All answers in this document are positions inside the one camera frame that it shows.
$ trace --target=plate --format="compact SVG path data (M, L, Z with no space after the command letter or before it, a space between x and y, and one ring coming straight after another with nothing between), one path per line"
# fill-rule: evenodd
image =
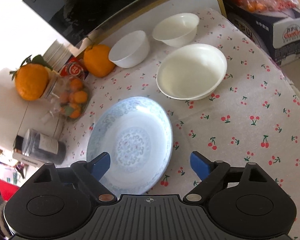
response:
M100 179L118 198L143 194L162 177L172 153L173 134L166 111L155 101L132 97L109 108L89 139L87 161L108 152L109 170Z

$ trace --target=cream bowl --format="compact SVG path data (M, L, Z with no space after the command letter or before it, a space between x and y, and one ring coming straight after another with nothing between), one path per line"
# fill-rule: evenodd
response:
M152 36L157 41L180 48L194 39L199 21L193 13L179 13L158 23Z
M220 50L208 44L191 44L162 61L156 81L170 98L199 100L216 89L226 70L227 60Z
M109 60L119 67L131 68L141 63L150 51L144 31L135 31L121 38L110 50Z

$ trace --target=cherry-print tablecloth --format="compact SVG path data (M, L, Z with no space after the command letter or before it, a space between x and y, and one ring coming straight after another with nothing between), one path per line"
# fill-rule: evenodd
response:
M166 109L174 145L165 175L148 194L183 197L200 183L189 163L194 150L232 166L253 161L295 202L298 214L290 236L300 239L300 99L281 70L223 16L211 9L194 13L200 17L194 43L217 47L228 62L226 76L214 93L199 101L162 94L156 72L175 48L149 38L151 51L138 66L117 67L104 79L88 77L93 96L84 116L64 127L61 140L67 154L62 166L86 159L89 136L106 109L128 97L149 97Z

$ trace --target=large white bowl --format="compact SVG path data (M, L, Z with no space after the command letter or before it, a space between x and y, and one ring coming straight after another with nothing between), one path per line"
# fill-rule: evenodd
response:
M111 159L100 182L118 198L143 194L166 170L173 134L166 111L155 101L132 97L109 108L93 128L87 161L102 152Z
M110 50L109 60L122 68L130 68L141 63L150 51L144 31L135 31L121 38Z
M168 97L199 100L216 89L226 70L227 60L220 50L208 44L191 44L162 61L156 81Z
M180 48L194 39L199 21L193 13L179 13L158 23L152 36L155 40Z

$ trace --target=white wall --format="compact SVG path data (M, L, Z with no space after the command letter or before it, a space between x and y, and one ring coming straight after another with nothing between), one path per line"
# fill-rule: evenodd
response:
M22 0L0 0L0 70L18 68L23 59L43 54L55 40L69 44Z

